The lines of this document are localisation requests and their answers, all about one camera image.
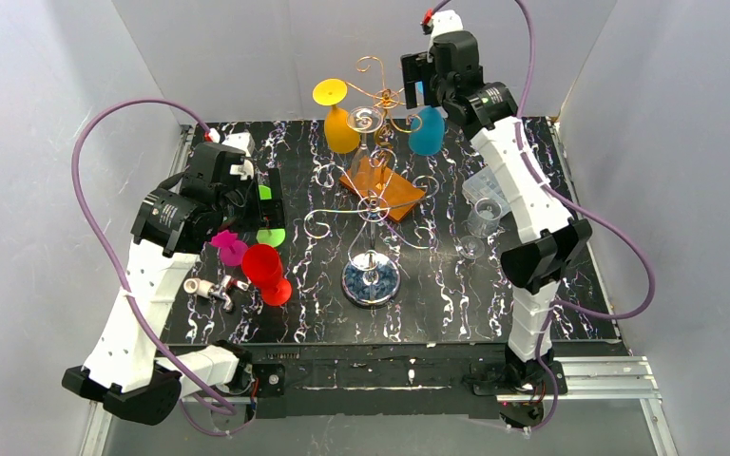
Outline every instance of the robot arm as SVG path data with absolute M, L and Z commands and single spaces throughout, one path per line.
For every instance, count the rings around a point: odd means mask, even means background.
M 248 133 L 231 135 L 223 144 L 195 147 L 189 168 L 150 192 L 133 224 L 127 280 L 142 316 L 160 338 L 163 325 L 186 275 L 199 260 L 202 245 L 218 231 L 244 232 L 283 228 L 279 171 L 268 170 L 273 198 L 259 197 L 250 161 Z M 171 190 L 178 182 L 178 192 Z M 224 302 L 229 310 L 232 287 L 246 284 L 227 277 L 218 285 L 189 282 L 188 292 Z M 233 347 L 209 346 L 178 356 L 209 386 L 231 383 L 242 353 Z M 138 423 L 156 425 L 178 400 L 200 388 L 176 368 L 156 357 L 156 348 L 139 325 L 120 291 L 102 336 L 82 366 L 66 370 L 64 388 L 103 403 L 106 411 Z
M 591 228 L 574 220 L 527 170 L 521 154 L 528 154 L 544 176 L 527 138 L 519 134 L 521 120 L 514 117 L 517 106 L 508 88 L 483 81 L 477 41 L 463 30 L 460 17 L 439 11 L 422 26 L 431 36 L 428 51 L 401 58 L 407 107 L 417 106 L 415 84 L 423 83 L 424 104 L 443 107 L 449 121 L 463 129 L 510 202 L 522 245 L 500 257 L 514 301 L 505 381 L 516 387 L 539 382 L 542 372 L 534 360 L 542 331 L 541 353 L 548 363 L 552 359 L 549 327 L 543 329 L 549 303 Z

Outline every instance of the clear plastic container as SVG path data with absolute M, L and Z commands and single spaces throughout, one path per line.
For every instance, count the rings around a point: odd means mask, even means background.
M 505 199 L 502 189 L 499 188 L 499 182 L 496 180 L 496 176 L 494 176 L 488 166 L 463 182 L 463 196 L 472 205 L 483 198 L 490 198 L 496 201 L 502 208 L 500 218 L 510 213 L 510 203 Z

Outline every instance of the marble tabletop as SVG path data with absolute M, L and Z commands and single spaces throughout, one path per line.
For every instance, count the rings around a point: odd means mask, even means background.
M 356 214 L 328 215 L 328 237 L 313 239 L 303 229 L 304 216 L 313 209 L 353 209 L 358 199 L 336 181 L 354 154 L 329 150 L 322 121 L 212 124 L 224 133 L 249 131 L 256 142 L 259 169 L 281 171 L 287 237 L 278 247 L 285 277 L 293 295 L 283 307 L 264 305 L 256 291 L 235 294 L 236 309 L 225 313 L 219 304 L 180 292 L 166 323 L 163 340 L 170 344 L 207 344 L 217 340 L 246 343 L 430 343 L 503 342 L 509 335 L 510 283 L 499 266 L 504 250 L 519 245 L 512 214 L 503 218 L 499 232 L 489 237 L 486 253 L 475 261 L 457 254 L 458 239 L 470 206 L 461 185 L 483 167 L 483 161 L 460 134 L 449 129 L 443 150 L 432 157 L 413 154 L 407 136 L 394 135 L 396 172 L 410 181 L 432 174 L 440 182 L 437 195 L 423 201 L 394 231 L 409 242 L 433 245 L 416 250 L 385 227 L 379 230 L 377 250 L 397 261 L 401 289 L 386 308 L 359 309 L 344 296 L 340 273 L 349 244 L 362 226 Z M 567 183 L 550 134 L 548 121 L 531 118 L 525 127 L 536 156 L 552 186 L 569 196 Z M 195 141 L 202 140 L 198 131 Z M 255 234 L 242 238 L 249 245 Z M 206 244 L 201 261 L 190 276 L 218 281 L 225 274 L 243 278 L 241 269 L 226 268 L 217 249 Z M 567 269 L 558 296 L 591 310 L 607 313 L 605 298 L 588 250 Z M 617 339 L 616 328 L 571 310 L 556 308 L 555 339 Z

